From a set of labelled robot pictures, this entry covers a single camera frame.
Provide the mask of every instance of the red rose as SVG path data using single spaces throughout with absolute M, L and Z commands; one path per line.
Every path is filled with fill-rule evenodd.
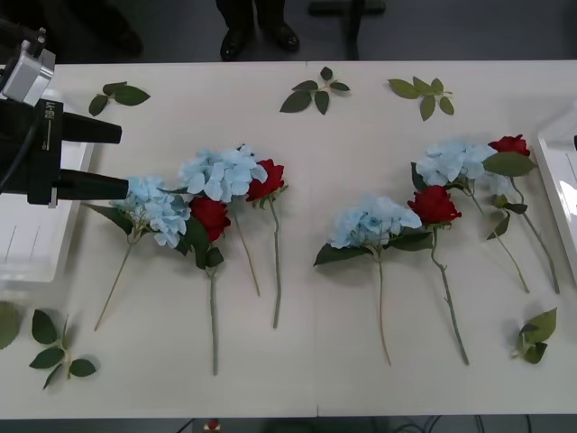
M 457 212 L 449 193 L 439 186 L 416 192 L 415 201 L 409 201 L 408 206 L 421 218 L 424 226 L 448 223 L 462 216 L 461 212 Z
M 208 232 L 210 242 L 218 239 L 231 224 L 231 220 L 226 217 L 226 205 L 207 197 L 194 197 L 190 202 L 190 211 Z
M 282 180 L 282 173 L 285 170 L 283 165 L 274 165 L 272 160 L 261 161 L 259 165 L 266 170 L 269 177 L 264 183 L 256 179 L 252 180 L 249 187 L 249 197 L 246 201 L 254 201 L 266 197 L 277 189 L 282 188 L 285 184 L 285 181 Z
M 531 154 L 531 151 L 527 148 L 527 142 L 523 139 L 523 135 L 503 137 L 498 142 L 489 143 L 489 146 L 497 152 L 517 152 L 525 156 Z

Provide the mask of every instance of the black trousers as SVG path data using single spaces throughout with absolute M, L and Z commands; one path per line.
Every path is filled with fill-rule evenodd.
M 254 0 L 259 25 L 276 27 L 284 23 L 285 0 Z M 242 30 L 253 26 L 252 0 L 216 0 L 229 29 Z

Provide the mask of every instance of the leaf sprig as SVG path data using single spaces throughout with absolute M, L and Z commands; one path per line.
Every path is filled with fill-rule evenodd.
M 316 108 L 322 115 L 328 110 L 330 96 L 326 89 L 330 89 L 334 94 L 340 95 L 342 92 L 348 92 L 351 89 L 344 83 L 333 78 L 333 72 L 324 67 L 321 70 L 321 78 L 325 81 L 322 87 L 319 87 L 316 81 L 303 81 L 293 87 L 293 94 L 290 95 L 280 108 L 281 113 L 298 113 L 305 110 L 310 103 L 315 100 Z
M 444 84 L 439 78 L 435 78 L 430 85 L 417 77 L 413 77 L 413 84 L 398 78 L 390 79 L 389 84 L 393 92 L 405 99 L 423 97 L 419 108 L 423 122 L 433 115 L 437 104 L 446 115 L 454 115 L 450 99 L 453 92 L 444 90 Z

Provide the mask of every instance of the loose leaf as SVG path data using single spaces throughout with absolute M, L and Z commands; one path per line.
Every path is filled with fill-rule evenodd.
M 292 89 L 293 90 L 306 90 L 306 91 L 318 90 L 318 84 L 316 83 L 316 81 L 313 81 L 312 79 L 310 79 L 309 81 L 303 81 L 302 83 L 294 86 Z
M 133 86 L 121 86 L 114 92 L 114 101 L 123 106 L 138 106 L 151 96 Z
M 333 72 L 328 67 L 324 67 L 323 70 L 321 70 L 321 77 L 324 81 L 328 81 L 333 77 Z
M 112 96 L 114 94 L 114 92 L 116 90 L 118 90 L 118 88 L 121 88 L 122 86 L 126 86 L 128 84 L 127 81 L 123 81 L 122 83 L 110 83 L 110 84 L 106 84 L 103 88 L 102 91 L 104 92 L 105 95 L 108 95 L 109 97 Z
M 122 228 L 126 235 L 133 232 L 133 222 L 124 216 L 124 213 L 120 209 L 117 209 L 116 207 L 90 205 L 88 203 L 83 203 L 83 205 L 108 218 L 110 221 Z
M 58 339 L 52 319 L 41 309 L 34 310 L 32 336 L 41 345 L 51 345 Z
M 20 314 L 11 302 L 0 302 L 0 350 L 8 347 L 20 331 Z
M 105 95 L 96 95 L 94 99 L 90 102 L 90 106 L 88 107 L 88 112 L 92 116 L 97 116 L 102 113 L 102 110 L 105 109 L 106 105 L 108 104 L 108 97 Z
M 298 113 L 307 108 L 313 98 L 310 92 L 298 90 L 290 95 L 280 108 L 281 113 Z
M 321 248 L 321 251 L 316 255 L 314 266 L 317 266 L 318 264 L 340 262 L 341 260 L 348 260 L 365 254 L 371 254 L 371 250 L 362 246 L 333 248 L 330 244 L 325 244 L 323 248 Z
M 433 115 L 433 112 L 435 111 L 435 104 L 435 97 L 423 98 L 420 107 L 421 118 L 423 119 L 423 122 Z
M 399 97 L 404 97 L 405 99 L 417 99 L 418 91 L 411 83 L 405 81 L 404 79 L 390 79 L 390 88 Z
M 96 367 L 87 359 L 75 359 L 70 364 L 69 373 L 76 377 L 88 377 L 96 373 Z
M 328 110 L 328 102 L 329 96 L 324 90 L 315 93 L 316 108 L 321 112 L 321 115 L 326 114 L 326 110 Z
M 62 364 L 58 364 L 56 366 L 56 368 L 50 372 L 50 374 L 46 378 L 46 382 L 44 383 L 44 387 L 42 388 L 43 390 L 48 388 L 48 385 L 50 385 L 50 382 L 52 382 L 52 379 L 54 379 L 56 377 L 56 374 L 60 371 L 60 368 L 62 368 Z
M 454 106 L 451 103 L 451 99 L 448 97 L 442 97 L 439 99 L 439 107 L 446 115 L 454 115 Z
M 62 349 L 51 347 L 37 354 L 34 361 L 30 363 L 30 367 L 36 369 L 51 368 L 62 361 L 63 357 L 64 351 Z
M 536 167 L 528 156 L 517 152 L 495 153 L 483 161 L 483 166 L 490 173 L 508 177 L 525 176 Z

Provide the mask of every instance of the white tray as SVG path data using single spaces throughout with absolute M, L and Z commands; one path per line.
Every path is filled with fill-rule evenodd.
M 62 101 L 57 92 L 45 98 Z M 70 106 L 64 106 L 75 113 Z M 62 142 L 61 167 L 87 170 L 92 144 Z M 60 200 L 54 209 L 29 205 L 26 196 L 0 195 L 0 280 L 49 282 L 63 270 L 79 202 Z

